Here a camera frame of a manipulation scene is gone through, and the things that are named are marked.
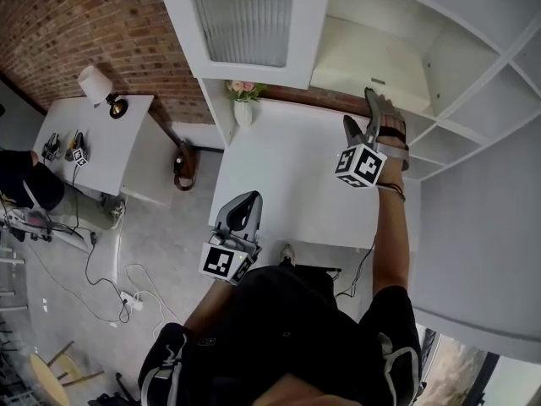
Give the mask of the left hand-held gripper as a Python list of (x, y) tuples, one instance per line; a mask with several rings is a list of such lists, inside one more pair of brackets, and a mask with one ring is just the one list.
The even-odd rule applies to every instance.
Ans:
[(249, 191), (227, 202), (218, 212), (210, 238), (203, 244), (199, 272), (236, 286), (257, 261), (263, 198)]

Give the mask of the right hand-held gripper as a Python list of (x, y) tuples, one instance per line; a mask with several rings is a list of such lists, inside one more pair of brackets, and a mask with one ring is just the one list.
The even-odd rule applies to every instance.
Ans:
[(369, 87), (364, 89), (364, 96), (371, 113), (369, 124), (364, 135), (354, 118), (343, 116), (347, 148), (338, 157), (335, 177), (356, 189), (403, 189), (403, 183), (396, 178), (382, 178), (381, 174), (389, 170), (389, 160), (400, 163), (400, 172), (407, 170), (409, 148), (385, 145), (377, 140), (385, 111), (385, 98)]

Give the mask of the person's right hand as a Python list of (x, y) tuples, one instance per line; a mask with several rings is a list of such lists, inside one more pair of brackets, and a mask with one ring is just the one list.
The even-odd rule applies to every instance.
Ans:
[(381, 115), (378, 141), (398, 148), (407, 147), (406, 124), (390, 99), (380, 95)]

